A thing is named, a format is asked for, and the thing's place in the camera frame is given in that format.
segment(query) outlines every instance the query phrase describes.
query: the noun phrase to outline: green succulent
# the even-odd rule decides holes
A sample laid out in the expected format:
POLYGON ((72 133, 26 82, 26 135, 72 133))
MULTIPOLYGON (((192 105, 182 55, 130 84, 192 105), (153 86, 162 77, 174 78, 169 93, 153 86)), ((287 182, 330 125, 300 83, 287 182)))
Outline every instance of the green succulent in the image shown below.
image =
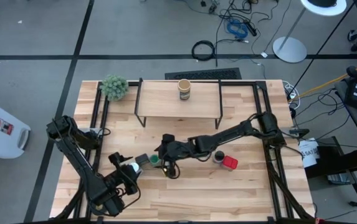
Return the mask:
POLYGON ((122 99, 128 92, 128 82, 118 75, 108 75, 101 85, 102 93, 110 101, 122 99))

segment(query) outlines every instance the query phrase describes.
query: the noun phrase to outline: red block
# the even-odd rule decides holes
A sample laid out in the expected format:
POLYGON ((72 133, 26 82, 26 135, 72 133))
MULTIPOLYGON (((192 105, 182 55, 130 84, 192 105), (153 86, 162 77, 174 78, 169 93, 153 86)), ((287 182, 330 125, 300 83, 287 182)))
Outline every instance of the red block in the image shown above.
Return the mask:
POLYGON ((238 160, 232 158, 231 156, 225 156, 224 160, 222 161, 222 165, 228 169, 236 169, 238 166, 238 160))

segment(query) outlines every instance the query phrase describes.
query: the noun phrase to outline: gray floor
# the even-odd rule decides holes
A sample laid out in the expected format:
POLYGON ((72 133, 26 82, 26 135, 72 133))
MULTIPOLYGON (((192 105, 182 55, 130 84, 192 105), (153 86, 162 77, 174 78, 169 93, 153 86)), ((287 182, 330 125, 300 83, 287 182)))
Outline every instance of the gray floor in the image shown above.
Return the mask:
MULTIPOLYGON (((200 7, 198 0, 188 2, 197 10, 205 10, 200 7)), ((220 2, 220 8, 228 5, 228 1, 220 2)), ((281 0, 274 9, 274 18, 262 21, 257 26, 262 33, 254 45, 257 54, 266 48, 288 4, 289 1, 281 0)), ((0 55, 72 55, 87 5, 88 0, 0 0, 0 55)), ((273 0, 260 0, 254 11, 269 14, 274 5, 273 0)), ((292 2, 275 39, 289 31, 301 8, 300 1, 292 2)), ((309 54, 315 54, 341 17, 321 17, 306 12, 293 36, 307 46, 309 54)), ((95 0, 81 54, 190 54, 195 42, 215 39, 218 23, 218 17, 190 11, 185 3, 174 0, 148 0, 146 3, 138 0, 95 0)), ((346 35, 354 28, 357 28, 355 7, 321 54, 349 54, 351 45, 346 35)), ((219 38, 232 36, 220 30, 219 38)), ((251 54, 250 46, 255 38, 249 36, 248 40, 249 44, 221 44, 219 52, 251 54)), ((271 46, 268 46, 266 52, 272 54, 271 46)), ((257 61, 265 65, 268 79, 283 79, 293 84, 310 63, 310 60, 297 64, 277 59, 257 61)), ((47 142, 45 125, 55 116, 69 65, 70 60, 0 60, 0 107, 32 128, 27 151, 21 157, 0 159, 0 224, 22 222, 24 219, 47 142)), ((350 65, 357 66, 357 60, 315 60, 299 84, 299 92, 344 74, 350 65)), ((263 78, 262 67, 248 60, 219 61, 219 68, 230 67, 239 67, 243 79, 263 78)), ((100 80, 108 74, 135 80, 139 77, 163 79, 167 72, 213 68, 214 61, 197 62, 189 59, 79 60, 64 113, 73 115, 82 80, 100 80)), ((313 100, 302 100, 300 110, 313 100)), ((328 110, 323 105, 312 106, 298 118, 298 122, 328 110)), ((310 137, 318 137, 342 124, 346 116, 346 111, 341 110, 333 116, 322 116, 304 124, 303 127, 311 130, 310 137)), ((352 120, 332 135, 342 144, 357 145, 357 128, 352 120)), ((34 220, 46 220, 49 216, 61 162, 61 153, 54 150, 34 220)), ((347 204, 350 200, 357 201, 351 186, 330 186, 324 179, 312 179, 309 183, 314 202, 318 205, 319 217, 328 218, 354 210, 347 204)), ((335 220, 357 222, 357 212, 335 220)))

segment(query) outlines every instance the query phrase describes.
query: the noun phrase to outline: wooden tabletop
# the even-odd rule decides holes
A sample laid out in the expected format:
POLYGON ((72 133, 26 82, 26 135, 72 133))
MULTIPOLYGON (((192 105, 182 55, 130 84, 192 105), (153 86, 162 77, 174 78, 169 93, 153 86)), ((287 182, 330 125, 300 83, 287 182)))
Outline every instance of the wooden tabletop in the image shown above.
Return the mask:
MULTIPOLYGON (((278 125, 281 128, 291 127, 293 123, 282 81, 266 82, 272 112, 278 119, 278 125)), ((90 125, 97 84, 97 81, 82 83, 74 115, 80 128, 87 128, 90 125)), ((112 133, 105 137, 103 142, 99 170, 103 175, 113 171, 113 166, 108 161, 108 155, 113 152, 119 152, 125 157, 135 157, 143 153, 150 155, 159 146, 164 133, 174 134, 177 141, 185 141, 191 136, 215 134, 235 126, 256 112, 251 87, 223 86, 224 117, 219 130, 214 129, 213 119, 198 118, 148 118, 148 123, 143 128, 133 114, 136 92, 137 87, 131 86, 124 99, 111 102, 108 108, 106 127, 112 133)), ((97 127, 100 125, 102 105, 101 101, 97 127)), ((253 122, 253 125, 258 128, 257 122, 253 122)), ((288 146, 298 149, 296 140, 288 138, 286 141, 288 146)), ((254 137, 240 138, 220 146, 219 149, 239 160, 237 170, 229 172, 221 169, 211 160, 199 162, 195 159, 186 159, 177 162, 181 169, 180 178, 171 180, 158 169, 145 168, 138 179, 138 186, 142 192, 141 199, 116 218, 105 219, 265 221, 267 216, 274 217, 261 140, 254 137)), ((282 160, 288 188, 306 211, 313 215, 314 208, 302 158, 296 152, 283 148, 282 160)), ((78 188, 79 179, 65 158, 50 217, 56 216, 68 204, 78 188)), ((278 194, 282 215, 285 216, 285 204, 280 190, 278 194)), ((124 196, 123 199, 128 204, 136 197, 137 195, 124 196)))
POLYGON ((170 118, 219 118, 218 83, 191 83, 188 100, 179 99, 177 82, 143 82, 138 116, 170 118))

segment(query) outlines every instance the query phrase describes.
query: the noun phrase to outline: black grate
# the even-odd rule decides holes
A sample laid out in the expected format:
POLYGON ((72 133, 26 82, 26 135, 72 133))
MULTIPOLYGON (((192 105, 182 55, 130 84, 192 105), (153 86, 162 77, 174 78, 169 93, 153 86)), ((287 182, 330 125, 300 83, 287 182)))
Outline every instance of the black grate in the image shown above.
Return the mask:
POLYGON ((239 68, 223 68, 212 70, 200 70, 191 72, 165 73, 166 80, 241 80, 239 68))

